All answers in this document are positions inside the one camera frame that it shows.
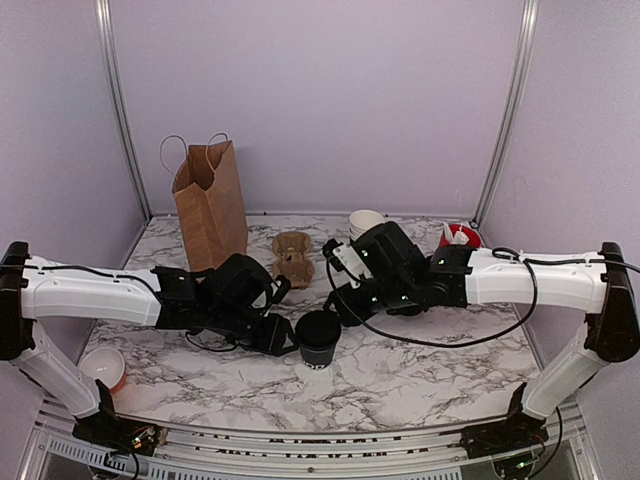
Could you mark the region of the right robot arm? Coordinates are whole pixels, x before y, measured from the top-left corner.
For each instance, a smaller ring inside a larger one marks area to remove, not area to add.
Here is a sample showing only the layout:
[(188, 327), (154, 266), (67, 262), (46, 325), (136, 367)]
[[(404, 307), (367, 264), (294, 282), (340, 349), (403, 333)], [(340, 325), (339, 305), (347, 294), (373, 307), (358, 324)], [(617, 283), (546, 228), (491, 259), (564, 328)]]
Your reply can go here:
[(566, 256), (465, 245), (440, 246), (426, 256), (397, 223), (386, 222), (349, 244), (331, 239), (322, 253), (329, 273), (349, 278), (329, 296), (346, 325), (366, 326), (379, 311), (416, 315), (503, 303), (584, 313), (584, 326), (561, 353), (514, 391), (504, 419), (462, 430), (460, 444), (471, 459), (547, 440), (546, 420), (560, 404), (601, 369), (639, 351), (632, 267), (613, 242)]

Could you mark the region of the black plastic cup lid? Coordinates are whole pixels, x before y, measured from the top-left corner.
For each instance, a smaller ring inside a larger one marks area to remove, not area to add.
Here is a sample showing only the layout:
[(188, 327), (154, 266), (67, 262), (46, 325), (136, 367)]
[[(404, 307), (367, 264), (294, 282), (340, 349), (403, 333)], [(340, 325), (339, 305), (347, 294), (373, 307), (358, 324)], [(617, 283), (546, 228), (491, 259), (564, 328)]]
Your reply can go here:
[(322, 349), (338, 342), (342, 325), (335, 312), (316, 310), (302, 316), (294, 331), (298, 342), (305, 348)]

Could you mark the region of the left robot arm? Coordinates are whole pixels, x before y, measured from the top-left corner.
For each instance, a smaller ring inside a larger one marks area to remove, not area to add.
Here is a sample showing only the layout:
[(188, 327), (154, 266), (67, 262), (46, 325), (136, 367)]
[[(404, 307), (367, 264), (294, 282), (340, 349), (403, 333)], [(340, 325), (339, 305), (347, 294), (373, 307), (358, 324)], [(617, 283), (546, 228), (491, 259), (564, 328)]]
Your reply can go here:
[(106, 384), (83, 373), (40, 320), (73, 317), (188, 334), (210, 331), (230, 350), (281, 357), (299, 347), (291, 322), (271, 310), (290, 288), (286, 277), (272, 277), (243, 254), (199, 272), (163, 266), (103, 270), (36, 257), (27, 243), (16, 241), (1, 260), (1, 358), (66, 407), (75, 438), (151, 456), (162, 427), (119, 416)]

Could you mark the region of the black paper coffee cup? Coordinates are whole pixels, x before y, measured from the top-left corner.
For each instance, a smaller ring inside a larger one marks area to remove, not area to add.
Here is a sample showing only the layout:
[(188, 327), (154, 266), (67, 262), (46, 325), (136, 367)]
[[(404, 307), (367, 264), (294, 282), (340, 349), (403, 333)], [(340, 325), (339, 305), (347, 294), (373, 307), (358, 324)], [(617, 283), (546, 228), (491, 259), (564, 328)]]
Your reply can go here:
[(300, 344), (299, 351), (305, 366), (312, 370), (323, 370), (333, 361), (337, 343), (333, 342), (322, 346), (310, 346)]

